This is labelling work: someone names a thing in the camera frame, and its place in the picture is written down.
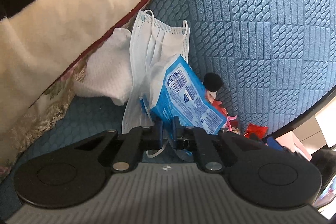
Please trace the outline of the blue wet wipes pack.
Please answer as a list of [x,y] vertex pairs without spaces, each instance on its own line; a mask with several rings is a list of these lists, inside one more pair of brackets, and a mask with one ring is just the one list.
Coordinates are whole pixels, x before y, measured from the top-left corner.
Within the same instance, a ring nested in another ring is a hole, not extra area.
[[174,117],[181,126],[200,127],[210,135],[228,123],[227,116],[212,104],[211,93],[180,55],[149,66],[140,100],[151,121],[163,121],[171,145]]

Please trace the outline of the small red doll packet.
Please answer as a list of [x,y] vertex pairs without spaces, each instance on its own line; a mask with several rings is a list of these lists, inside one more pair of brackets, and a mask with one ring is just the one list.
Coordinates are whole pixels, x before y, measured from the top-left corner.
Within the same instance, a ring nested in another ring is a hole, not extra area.
[[[216,108],[222,114],[222,116],[224,116],[224,118],[226,118],[226,116],[229,115],[226,108],[223,107],[223,103],[221,101],[218,101],[218,100],[212,98],[212,99],[210,99],[210,103],[214,106],[214,108]],[[227,128],[230,131],[232,131],[233,133],[236,133],[236,134],[240,135],[240,129],[238,127],[238,120],[237,119],[235,121],[231,121],[231,125],[229,127],[227,127],[226,122],[225,122],[223,128]]]

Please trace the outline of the red foil snack packet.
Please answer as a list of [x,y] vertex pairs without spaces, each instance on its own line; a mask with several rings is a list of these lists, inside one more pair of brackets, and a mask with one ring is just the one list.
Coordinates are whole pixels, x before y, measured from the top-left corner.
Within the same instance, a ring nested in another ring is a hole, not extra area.
[[244,136],[247,138],[251,138],[252,135],[255,135],[259,139],[262,139],[267,134],[267,131],[267,126],[258,126],[256,124],[250,123],[246,128]]

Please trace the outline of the white textured cloth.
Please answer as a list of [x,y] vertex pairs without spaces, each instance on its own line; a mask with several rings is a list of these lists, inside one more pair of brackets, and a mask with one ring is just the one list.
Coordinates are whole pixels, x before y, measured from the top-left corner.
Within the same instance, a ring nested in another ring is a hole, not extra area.
[[117,106],[128,101],[132,75],[130,66],[131,32],[116,28],[87,60],[85,77],[74,82],[79,97],[108,97]]

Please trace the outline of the white surgical face mask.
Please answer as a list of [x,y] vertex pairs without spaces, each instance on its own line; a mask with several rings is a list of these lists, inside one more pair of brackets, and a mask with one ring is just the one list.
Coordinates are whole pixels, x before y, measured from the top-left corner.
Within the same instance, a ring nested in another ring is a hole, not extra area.
[[123,134],[134,127],[153,124],[143,107],[143,102],[149,97],[150,69],[175,55],[188,60],[189,38],[190,28],[186,20],[181,27],[171,27],[156,19],[151,10],[138,12],[129,46],[133,83],[122,120]]

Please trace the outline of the pink feather bird toy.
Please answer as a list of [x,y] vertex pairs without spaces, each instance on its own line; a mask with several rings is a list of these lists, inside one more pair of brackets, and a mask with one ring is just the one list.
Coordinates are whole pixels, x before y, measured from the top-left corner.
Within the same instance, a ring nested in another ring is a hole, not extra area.
[[227,115],[226,118],[227,118],[227,122],[226,122],[226,125],[227,127],[229,127],[231,125],[231,121],[235,121],[237,119],[238,116],[229,116]]

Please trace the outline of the panda plush toy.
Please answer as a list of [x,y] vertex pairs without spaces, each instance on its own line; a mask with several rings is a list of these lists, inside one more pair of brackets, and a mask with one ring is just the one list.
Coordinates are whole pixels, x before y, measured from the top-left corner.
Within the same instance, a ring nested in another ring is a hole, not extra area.
[[223,86],[223,81],[216,73],[206,73],[203,79],[203,85],[206,89],[206,98],[209,103],[216,100],[217,92]]

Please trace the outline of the floral sofa cover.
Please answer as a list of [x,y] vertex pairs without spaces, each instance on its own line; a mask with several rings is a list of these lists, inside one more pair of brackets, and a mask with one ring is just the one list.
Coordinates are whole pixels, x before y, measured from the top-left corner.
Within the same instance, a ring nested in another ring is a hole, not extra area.
[[28,108],[12,129],[1,133],[1,180],[9,175],[18,157],[34,141],[64,118],[75,96],[75,81],[85,77],[87,59],[78,61]]

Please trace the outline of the pink cardboard box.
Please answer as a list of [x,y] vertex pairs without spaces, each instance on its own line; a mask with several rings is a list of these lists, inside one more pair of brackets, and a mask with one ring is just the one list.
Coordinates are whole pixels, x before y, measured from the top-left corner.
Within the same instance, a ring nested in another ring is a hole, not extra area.
[[285,133],[280,137],[277,137],[275,140],[283,147],[288,148],[291,152],[297,152],[307,161],[311,161],[311,154],[307,151],[305,146],[292,131]]

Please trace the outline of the beige folding chair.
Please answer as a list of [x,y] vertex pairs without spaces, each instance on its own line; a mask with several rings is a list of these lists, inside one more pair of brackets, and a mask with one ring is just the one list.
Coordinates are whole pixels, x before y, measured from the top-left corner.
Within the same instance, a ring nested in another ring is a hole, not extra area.
[[292,132],[308,153],[335,147],[335,89],[293,126]]

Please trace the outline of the red black white blanket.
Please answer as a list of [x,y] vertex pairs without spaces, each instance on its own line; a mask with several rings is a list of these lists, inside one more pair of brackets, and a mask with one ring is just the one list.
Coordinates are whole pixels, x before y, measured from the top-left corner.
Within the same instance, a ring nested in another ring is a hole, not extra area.
[[1,0],[1,132],[148,0]]

